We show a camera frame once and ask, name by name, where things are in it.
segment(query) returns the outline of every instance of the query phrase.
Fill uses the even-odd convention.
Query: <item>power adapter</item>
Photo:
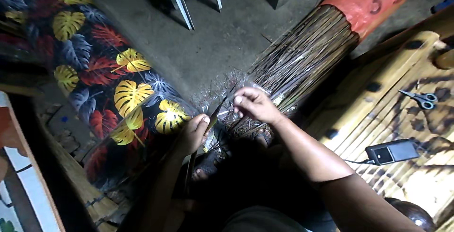
[[[401,139],[392,142],[381,143],[366,148],[367,156],[369,159],[355,162],[346,160],[348,162],[357,164],[370,164],[370,165],[386,165],[399,161],[419,158],[416,151],[415,144],[408,139]]]

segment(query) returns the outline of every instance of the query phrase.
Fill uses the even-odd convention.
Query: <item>electric cord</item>
[[[351,161],[351,160],[346,160],[346,159],[344,159],[344,161],[347,161],[347,162],[350,162],[350,163],[355,163],[355,164],[375,165],[375,161],[373,161],[371,159],[366,159],[366,160],[363,160],[361,162],[356,162],[356,161]]]

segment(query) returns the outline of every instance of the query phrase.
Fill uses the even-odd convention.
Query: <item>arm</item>
[[[173,150],[166,157],[153,188],[146,195],[144,211],[138,220],[139,232],[164,230],[166,219],[169,217],[173,188],[177,181],[183,159],[197,150],[208,127],[210,118],[200,114],[191,119],[180,132],[173,145]]]
[[[321,197],[343,231],[422,232],[373,191],[349,165],[282,115],[259,89],[235,93],[234,111],[270,124],[298,168],[319,186]]]

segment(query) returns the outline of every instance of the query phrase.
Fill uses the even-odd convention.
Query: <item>concrete floor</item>
[[[266,0],[185,0],[195,31],[184,26],[179,11],[163,13],[163,0],[94,0],[133,45],[152,61],[177,90],[189,98],[217,75],[248,70],[257,55],[303,19],[320,0],[290,0],[278,10]],[[430,16],[443,0],[409,0],[355,50],[366,52],[387,34]]]

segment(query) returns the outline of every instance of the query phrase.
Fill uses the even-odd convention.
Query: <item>fingernail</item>
[[[243,98],[241,96],[237,96],[235,97],[235,99],[233,100],[234,103],[241,103],[241,101],[243,100]]]

